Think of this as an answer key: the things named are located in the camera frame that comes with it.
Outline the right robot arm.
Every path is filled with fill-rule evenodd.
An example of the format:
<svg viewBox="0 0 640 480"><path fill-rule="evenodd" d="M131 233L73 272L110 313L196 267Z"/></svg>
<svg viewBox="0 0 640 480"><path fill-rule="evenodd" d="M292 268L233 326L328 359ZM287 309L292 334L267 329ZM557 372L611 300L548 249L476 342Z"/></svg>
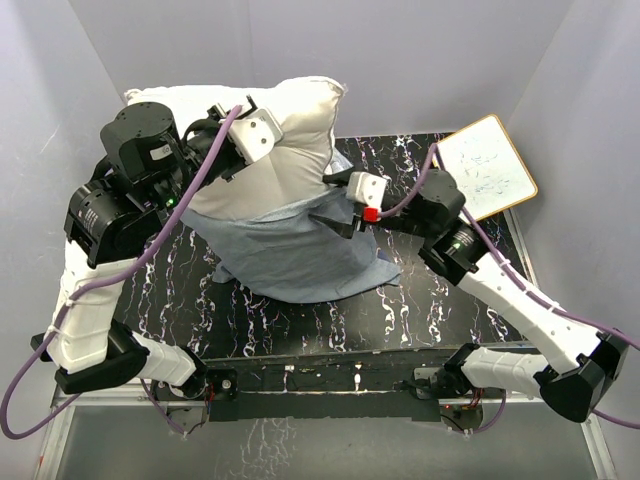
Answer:
<svg viewBox="0 0 640 480"><path fill-rule="evenodd" d="M415 381L415 392L466 397L500 389L540 398L576 423L594 414L619 376L629 342L571 318L519 275L481 229L460 219L465 197L448 172L427 170L410 200L390 196L385 178L355 168L323 181L344 188L355 212L347 223L321 223L344 238L368 226L422 238L419 256L433 273L491 307L537 350L519 354L467 343L430 377Z"/></svg>

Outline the white pillow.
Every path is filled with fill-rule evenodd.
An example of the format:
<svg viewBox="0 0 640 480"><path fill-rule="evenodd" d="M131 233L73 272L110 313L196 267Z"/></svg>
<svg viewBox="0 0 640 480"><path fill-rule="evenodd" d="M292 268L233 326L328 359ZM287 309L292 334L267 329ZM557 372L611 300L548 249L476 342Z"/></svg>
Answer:
<svg viewBox="0 0 640 480"><path fill-rule="evenodd" d="M232 150L246 167L226 181L216 179L196 193L190 210L216 220L244 220L327 191L322 177L334 153L334 125L344 86L329 77L281 81L271 88L182 85L130 89L129 104L146 101L169 107L179 133L204 118L211 107L239 105L232 123Z"/></svg>

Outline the blue pillowcase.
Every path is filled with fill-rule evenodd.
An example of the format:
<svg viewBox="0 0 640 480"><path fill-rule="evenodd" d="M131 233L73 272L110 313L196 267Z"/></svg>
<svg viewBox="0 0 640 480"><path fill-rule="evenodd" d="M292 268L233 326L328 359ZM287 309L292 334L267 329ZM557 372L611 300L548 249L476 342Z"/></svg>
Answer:
<svg viewBox="0 0 640 480"><path fill-rule="evenodd" d="M231 181L218 178L202 188L181 220L218 256L215 282L237 280L288 303L398 285L402 269L379 250L372 232L346 239L317 220L350 222L352 203L322 177L352 165L339 151L318 159L279 151Z"/></svg>

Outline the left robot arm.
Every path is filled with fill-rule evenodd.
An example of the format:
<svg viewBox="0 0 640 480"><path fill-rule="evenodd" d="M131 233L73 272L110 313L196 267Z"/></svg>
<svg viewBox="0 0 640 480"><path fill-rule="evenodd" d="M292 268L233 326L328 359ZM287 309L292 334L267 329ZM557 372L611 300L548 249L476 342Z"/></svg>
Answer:
<svg viewBox="0 0 640 480"><path fill-rule="evenodd" d="M141 102L101 129L105 156L67 209L56 311L31 340L37 358L55 365L64 393L134 379L165 383L186 399L204 392L207 369L190 349L144 338L114 313L126 280L154 256L193 196L244 166L230 138L240 112L213 107L180 134L167 106Z"/></svg>

